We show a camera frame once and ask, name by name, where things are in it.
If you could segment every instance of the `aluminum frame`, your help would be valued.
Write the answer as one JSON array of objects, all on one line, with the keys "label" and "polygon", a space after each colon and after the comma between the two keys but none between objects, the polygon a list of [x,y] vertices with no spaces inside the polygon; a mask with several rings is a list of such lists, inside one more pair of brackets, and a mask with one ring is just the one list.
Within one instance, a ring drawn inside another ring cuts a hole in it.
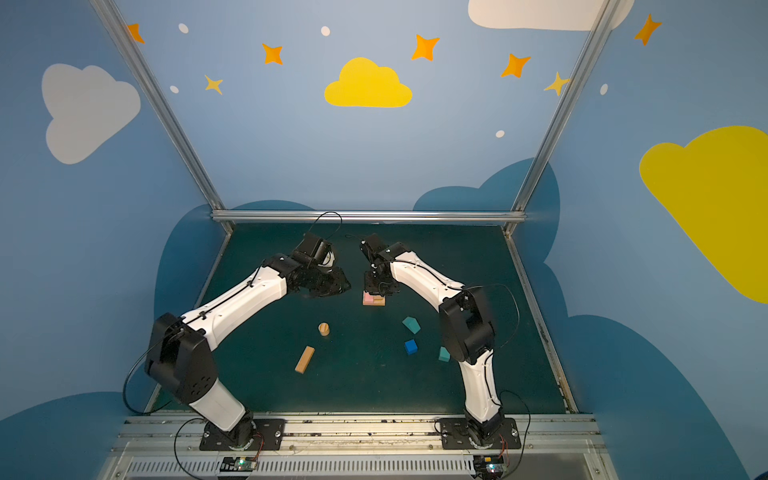
[{"label": "aluminum frame", "polygon": [[461,222],[461,223],[519,223],[525,221],[524,212],[420,212],[420,211],[384,211],[384,210],[214,210],[211,217],[215,221],[244,222],[280,222],[280,223],[338,223],[336,215],[320,217],[327,211],[341,215],[347,223],[380,222]]},{"label": "aluminum frame", "polygon": [[[213,181],[211,181],[203,163],[197,156],[197,152],[194,150],[190,139],[184,133],[184,129],[181,128],[179,120],[163,95],[160,84],[154,77],[147,60],[141,54],[136,41],[134,41],[125,28],[126,23],[120,13],[120,9],[113,0],[91,0],[91,5],[101,19],[104,28],[107,29],[118,51],[123,56],[131,73],[136,78],[136,82],[141,86],[144,94],[147,95],[150,105],[152,105],[157,117],[160,119],[163,127],[165,127],[168,137],[174,142],[174,146],[179,152],[181,159],[187,165],[192,178],[194,178],[200,191],[203,192],[206,201],[215,210],[226,209],[224,202],[221,200],[218,192],[216,192]],[[230,223],[223,222],[222,227],[227,233],[232,232],[232,225]]]},{"label": "aluminum frame", "polygon": [[541,314],[541,310],[538,308],[538,302],[536,301],[536,295],[531,288],[531,282],[528,280],[528,274],[523,267],[523,261],[520,258],[518,249],[515,246],[515,242],[512,239],[510,233],[504,232],[504,238],[507,242],[507,248],[509,254],[512,256],[512,262],[515,264],[515,269],[520,279],[520,284],[525,294],[525,300],[528,302],[528,308],[531,309],[531,315],[533,316],[534,323],[536,324],[536,330],[541,338],[541,344],[544,347],[544,351],[547,354],[549,360],[549,366],[554,374],[554,379],[558,383],[560,393],[563,396],[563,403],[565,408],[570,412],[578,413],[578,407],[576,406],[576,400],[574,399],[571,387],[568,385],[568,379],[565,377],[565,371],[563,365],[560,364],[560,357],[558,357],[557,351],[554,349],[554,343],[549,336],[549,330],[547,329],[547,323],[544,321],[544,316]]},{"label": "aluminum frame", "polygon": [[[257,418],[285,419],[283,444],[275,452],[261,452],[262,462],[275,463],[320,459],[333,462],[339,459],[377,461],[422,460],[427,462],[466,462],[471,464],[473,455],[498,454],[498,449],[443,450],[440,436],[435,430],[435,420],[440,417],[461,415],[441,414],[361,414],[361,413],[257,413]],[[173,453],[174,436],[182,423],[196,418],[190,412],[163,412],[145,417],[128,417],[105,459],[99,480],[114,478],[188,478],[175,466]],[[518,423],[521,431],[528,424],[527,415],[507,415]],[[233,452],[201,452],[198,447],[203,434],[203,422],[191,422],[179,435],[177,452],[179,459],[195,475],[217,478],[212,465]],[[594,480],[617,480],[611,458],[605,448],[598,424],[592,415],[532,415],[525,455],[576,454],[583,455],[584,462]],[[464,478],[468,471],[454,465],[456,475]],[[356,475],[384,476],[393,472],[376,467],[358,468]],[[291,477],[339,474],[318,465],[300,473],[277,472],[275,468],[257,469],[250,477]],[[399,475],[424,475],[429,468],[423,464],[410,464],[400,468]],[[452,472],[442,472],[443,476]]]},{"label": "aluminum frame", "polygon": [[[518,191],[515,202],[512,204],[513,211],[525,211],[528,206],[528,201],[531,199],[533,190],[536,188],[541,175],[544,173],[544,168],[549,162],[549,158],[554,152],[554,148],[557,145],[560,135],[565,129],[565,125],[568,122],[571,112],[574,110],[576,101],[581,95],[581,91],[584,90],[584,85],[589,79],[589,75],[592,72],[594,64],[598,61],[600,53],[603,51],[605,42],[608,36],[611,34],[611,25],[614,20],[614,16],[619,4],[625,0],[605,0],[598,16],[594,20],[592,29],[587,36],[587,41],[584,43],[584,47],[581,49],[581,53],[576,60],[576,64],[571,73],[571,81],[566,84],[565,93],[560,97],[558,106],[554,111],[552,120],[547,127],[547,131],[544,135],[544,139],[541,141],[541,145],[536,152],[533,163],[528,169],[528,173],[525,175],[520,190]],[[511,233],[515,228],[515,223],[507,223],[505,225],[505,231]]]}]

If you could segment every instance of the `black cable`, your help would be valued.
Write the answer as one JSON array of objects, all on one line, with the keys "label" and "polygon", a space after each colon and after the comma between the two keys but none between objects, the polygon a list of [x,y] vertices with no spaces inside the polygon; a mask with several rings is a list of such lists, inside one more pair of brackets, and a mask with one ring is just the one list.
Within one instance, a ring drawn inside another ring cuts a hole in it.
[{"label": "black cable", "polygon": [[487,286],[503,286],[505,289],[507,289],[507,291],[509,292],[509,296],[512,297],[512,302],[515,303],[515,312],[518,314],[518,322],[515,325],[515,330],[512,332],[512,334],[509,336],[509,338],[507,338],[507,340],[504,343],[502,343],[502,346],[499,346],[497,348],[497,349],[500,349],[504,345],[509,343],[509,340],[512,340],[512,337],[514,337],[518,333],[518,329],[520,328],[520,308],[518,307],[518,301],[517,301],[517,299],[515,299],[515,295],[513,295],[512,291],[509,289],[509,287],[506,286],[503,283],[488,283],[487,285],[468,286],[464,290],[472,290],[473,288],[482,288],[482,287],[487,287]]},{"label": "black cable", "polygon": [[525,407],[525,411],[528,413],[528,424],[525,426],[525,434],[523,435],[523,443],[522,443],[522,449],[520,450],[520,456],[518,457],[518,462],[515,464],[515,467],[502,476],[502,478],[507,478],[508,476],[515,473],[515,470],[518,469],[518,467],[520,466],[520,463],[523,461],[523,453],[525,452],[525,442],[528,439],[528,429],[531,428],[531,410],[528,408],[528,405],[525,404],[525,401],[522,399],[522,397],[517,393],[512,392],[511,390],[502,390],[498,394],[501,395],[502,393],[511,393],[512,395],[518,397],[518,400],[520,400],[520,403],[523,404],[523,406]]},{"label": "black cable", "polygon": [[448,286],[448,284],[446,282],[443,282],[442,279],[439,276],[437,276],[437,274],[435,274],[435,272],[431,271],[429,268],[427,268],[426,266],[423,266],[420,263],[413,263],[413,262],[409,262],[408,260],[390,260],[389,263],[410,263],[411,265],[420,266],[424,270],[428,271],[433,277],[435,277],[437,279],[437,281],[442,283],[442,285],[445,288],[447,288],[448,290],[455,290],[457,292],[462,292],[464,290],[467,290],[467,289],[463,289],[463,288],[453,288],[452,286]]},{"label": "black cable", "polygon": [[[261,268],[261,266],[259,266],[259,268],[257,268],[256,271],[253,272],[253,276],[250,278],[250,280],[248,280],[248,283],[246,283],[246,286],[244,286],[240,290],[236,291],[232,295],[229,295],[226,299],[221,300],[219,303],[217,303],[216,305],[212,306],[208,310],[204,310],[203,312],[198,313],[196,317],[194,317],[192,320],[188,320],[187,322],[184,322],[184,324],[185,325],[189,325],[190,323],[192,323],[193,321],[195,321],[195,320],[197,320],[199,318],[205,319],[206,313],[209,313],[211,310],[217,308],[222,303],[228,301],[232,297],[236,296],[238,293],[241,293],[243,290],[245,290],[249,286],[253,286],[253,281],[256,279],[256,275],[259,273],[259,269],[260,268]],[[182,332],[178,332],[177,335],[181,336],[182,333],[183,333],[183,331]],[[131,378],[133,377],[134,373],[136,373],[136,368],[141,364],[141,361],[144,360],[144,358],[146,358],[147,355],[149,355],[149,352],[151,352],[154,347],[160,345],[169,335],[170,335],[170,333],[164,335],[163,338],[159,339],[153,346],[149,347],[146,352],[142,353],[141,356],[139,357],[139,359],[136,360],[136,363],[134,363],[134,365],[128,371],[128,374],[125,376],[125,381],[123,382],[123,405],[125,405],[126,409],[130,410],[131,412],[133,412],[136,415],[150,415],[151,413],[159,412],[160,410],[162,410],[165,407],[169,406],[171,402],[173,402],[173,399],[171,399],[171,400],[168,400],[167,402],[165,402],[162,406],[157,407],[156,409],[152,409],[149,412],[142,412],[142,411],[136,410],[132,406],[128,405],[128,400],[127,400],[127,397],[126,397],[126,389],[128,387],[128,383],[131,381]]]},{"label": "black cable", "polygon": [[338,227],[336,227],[336,229],[333,231],[333,233],[331,233],[331,234],[330,234],[330,235],[329,235],[329,236],[326,238],[326,240],[330,240],[330,238],[331,238],[331,237],[333,237],[334,235],[336,235],[336,232],[338,232],[338,231],[339,231],[339,228],[341,228],[341,226],[342,226],[342,223],[344,223],[344,217],[342,217],[341,215],[339,215],[339,212],[333,212],[333,211],[328,211],[328,212],[325,212],[325,213],[323,213],[323,214],[320,214],[320,216],[319,216],[319,217],[317,217],[317,218],[315,219],[315,221],[313,221],[313,222],[312,222],[312,225],[310,225],[310,228],[308,228],[306,232],[307,232],[307,233],[309,233],[310,231],[312,231],[312,227],[314,227],[314,226],[315,226],[315,223],[317,223],[317,221],[318,221],[318,220],[320,220],[321,218],[323,218],[323,217],[324,217],[324,216],[326,216],[327,214],[335,214],[335,215],[337,215],[337,216],[339,217],[339,226],[338,226]]},{"label": "black cable", "polygon": [[131,370],[129,370],[128,374],[125,376],[125,381],[123,382],[123,405],[125,405],[126,409],[131,410],[136,415],[150,415],[151,413],[159,412],[160,410],[162,410],[165,407],[167,407],[171,402],[173,402],[173,399],[171,399],[171,400],[168,400],[163,406],[161,406],[159,408],[150,410],[149,412],[141,412],[139,410],[136,410],[132,406],[128,405],[128,399],[127,399],[127,397],[125,395],[125,391],[126,391],[126,389],[128,387],[128,382],[131,381],[131,377],[136,372],[136,367],[138,367],[141,364],[141,361],[144,360],[144,357],[149,355],[149,352],[151,352],[154,347],[160,345],[163,342],[163,340],[165,340],[167,337],[168,337],[168,335],[164,335],[163,338],[159,339],[157,342],[154,343],[154,345],[149,347],[146,352],[142,353],[141,356],[139,357],[139,359],[136,360],[136,363],[134,363],[134,365],[131,367]]},{"label": "black cable", "polygon": [[179,429],[176,431],[176,435],[174,435],[174,457],[176,457],[176,463],[177,463],[177,464],[179,464],[179,466],[181,467],[181,469],[182,469],[182,470],[184,470],[184,473],[186,473],[187,475],[189,475],[189,476],[190,476],[190,477],[192,477],[192,478],[196,478],[197,480],[205,480],[204,478],[200,478],[200,477],[197,477],[197,476],[195,476],[195,475],[192,475],[191,473],[189,473],[189,472],[187,471],[187,469],[184,467],[184,465],[182,465],[182,464],[181,464],[181,461],[179,460],[179,454],[178,454],[178,453],[176,453],[176,441],[177,441],[177,440],[178,440],[178,438],[179,438],[179,434],[181,433],[181,429],[182,429],[182,428],[184,428],[184,426],[185,426],[187,423],[189,423],[189,422],[192,422],[193,420],[202,420],[202,421],[204,421],[204,422],[205,422],[205,419],[201,419],[201,418],[197,418],[197,417],[196,417],[196,418],[194,418],[194,419],[189,419],[189,420],[187,420],[186,422],[184,422],[184,423],[181,425],[181,427],[179,427]]}]

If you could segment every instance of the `rectangular wooden block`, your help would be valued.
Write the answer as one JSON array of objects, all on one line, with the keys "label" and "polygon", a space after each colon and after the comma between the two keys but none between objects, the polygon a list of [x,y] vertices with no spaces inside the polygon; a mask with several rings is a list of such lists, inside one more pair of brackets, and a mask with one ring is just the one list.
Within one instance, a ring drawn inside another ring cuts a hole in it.
[{"label": "rectangular wooden block", "polygon": [[311,346],[308,346],[304,349],[304,353],[301,354],[301,358],[299,359],[299,362],[296,364],[296,371],[298,373],[304,373],[304,370],[306,370],[306,366],[310,364],[310,360],[312,359],[312,354],[315,353],[315,349]]}]

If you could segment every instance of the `wooden block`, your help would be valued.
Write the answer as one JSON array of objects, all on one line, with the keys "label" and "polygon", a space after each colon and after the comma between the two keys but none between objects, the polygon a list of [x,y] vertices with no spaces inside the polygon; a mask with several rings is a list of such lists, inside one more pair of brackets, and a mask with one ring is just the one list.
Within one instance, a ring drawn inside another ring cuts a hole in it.
[{"label": "wooden block", "polygon": [[362,292],[362,304],[373,306],[384,306],[386,298],[380,295],[371,295],[368,292]]},{"label": "wooden block", "polygon": [[304,373],[304,370],[306,370],[306,366],[310,364],[310,360],[312,359],[312,354],[315,353],[315,349],[311,346],[308,346],[304,349],[304,353],[301,354],[301,358],[299,359],[299,362],[296,364],[296,371],[298,373]]}]

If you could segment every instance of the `yellow star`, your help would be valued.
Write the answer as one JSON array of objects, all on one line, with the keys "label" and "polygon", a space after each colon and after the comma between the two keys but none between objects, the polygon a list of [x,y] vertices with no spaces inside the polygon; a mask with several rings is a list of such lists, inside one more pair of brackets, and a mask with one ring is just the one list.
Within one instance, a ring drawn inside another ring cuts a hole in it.
[{"label": "yellow star", "polygon": [[640,30],[634,37],[643,41],[643,45],[648,45],[648,39],[654,33],[654,31],[661,26],[661,22],[654,22],[654,20],[648,15],[648,20],[645,21],[643,29]]},{"label": "yellow star", "polygon": [[544,91],[554,90],[558,93],[558,97],[559,97],[561,90],[563,88],[563,85],[567,84],[569,81],[571,81],[571,79],[566,78],[565,80],[563,80],[562,78],[560,78],[560,72],[555,73],[554,76],[555,76],[554,83],[546,87]]},{"label": "yellow star", "polygon": [[523,74],[525,62],[530,59],[531,57],[517,58],[513,54],[509,54],[509,65],[507,65],[507,69],[502,73],[502,77],[514,75],[515,77],[520,78],[520,75]]},{"label": "yellow star", "polygon": [[282,65],[283,61],[280,60],[280,50],[283,50],[283,47],[267,47],[265,43],[261,44],[264,47],[264,51],[266,52],[266,58],[264,59],[264,64],[275,62],[278,65]]},{"label": "yellow star", "polygon": [[433,38],[432,40],[427,40],[425,38],[422,38],[421,35],[416,36],[416,51],[413,52],[413,57],[411,60],[416,60],[417,58],[424,57],[429,61],[432,61],[432,49],[437,44],[437,41],[439,38]]},{"label": "yellow star", "polygon": [[219,92],[219,95],[221,95],[221,90],[219,90],[219,83],[221,83],[223,80],[213,81],[210,78],[208,78],[208,75],[205,76],[205,79],[208,80],[208,86],[205,87],[206,90],[215,90]]},{"label": "yellow star", "polygon": [[135,41],[139,43],[144,43],[144,39],[139,35],[139,24],[134,23],[133,25],[128,25],[128,31],[131,33],[131,37],[134,38]]}]

